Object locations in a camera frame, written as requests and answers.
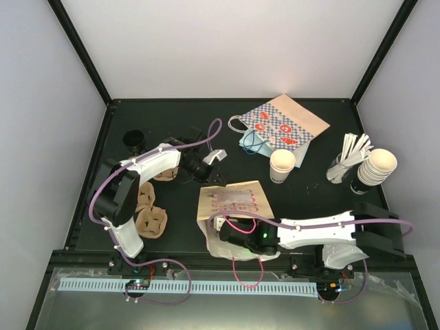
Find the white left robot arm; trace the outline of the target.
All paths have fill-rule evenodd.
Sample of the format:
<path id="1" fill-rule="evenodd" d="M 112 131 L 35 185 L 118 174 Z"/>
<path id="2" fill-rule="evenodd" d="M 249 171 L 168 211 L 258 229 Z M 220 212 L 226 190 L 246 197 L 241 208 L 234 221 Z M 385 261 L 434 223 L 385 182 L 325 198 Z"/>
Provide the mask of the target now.
<path id="1" fill-rule="evenodd" d="M 148 264 L 146 255 L 140 253 L 144 243 L 134 220 L 142 184 L 178 167 L 201 184 L 225 186 L 219 162 L 227 153 L 224 149 L 215 149 L 201 159 L 199 146 L 207 141 L 186 144 L 170 137 L 142 155 L 119 162 L 110 159 L 100 167 L 89 195 L 89 218 L 110 232 L 115 248 L 120 248 L 125 255 L 123 266 L 130 273 L 141 274 Z"/>

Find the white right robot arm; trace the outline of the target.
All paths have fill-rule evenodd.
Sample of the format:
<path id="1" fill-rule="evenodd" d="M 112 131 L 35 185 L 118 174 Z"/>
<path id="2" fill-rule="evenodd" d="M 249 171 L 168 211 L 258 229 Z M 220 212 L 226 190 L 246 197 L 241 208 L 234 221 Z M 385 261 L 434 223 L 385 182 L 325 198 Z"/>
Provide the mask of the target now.
<path id="1" fill-rule="evenodd" d="M 220 257 L 263 262 L 278 258 L 284 250 L 311 246 L 318 249 L 312 267 L 321 277 L 368 258 L 405 259 L 402 224 L 395 213 L 369 203 L 314 219 L 264 221 L 250 219 L 244 212 L 227 212 L 213 219 L 213 228 L 223 243 Z"/>

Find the cream pink Cakes paper bag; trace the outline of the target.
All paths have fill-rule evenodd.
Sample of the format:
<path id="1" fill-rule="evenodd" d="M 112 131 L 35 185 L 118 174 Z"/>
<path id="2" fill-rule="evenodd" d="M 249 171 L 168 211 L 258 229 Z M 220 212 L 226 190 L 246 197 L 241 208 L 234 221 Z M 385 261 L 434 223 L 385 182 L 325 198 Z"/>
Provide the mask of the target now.
<path id="1" fill-rule="evenodd" d="M 278 251 L 274 256 L 263 256 L 220 240 L 219 232 L 224 223 L 230 224 L 235 230 L 250 234 L 259 223 L 266 223 L 262 218 L 274 219 L 271 206 L 259 181 L 248 181 L 229 184 L 225 187 L 211 186 L 200 190 L 197 209 L 197 225 L 206 238 L 206 248 L 210 255 L 218 259 L 228 259 L 232 262 L 234 277 L 241 285 L 256 287 L 255 284 L 242 282 L 236 271 L 237 261 L 257 260 L 260 265 L 279 257 Z"/>

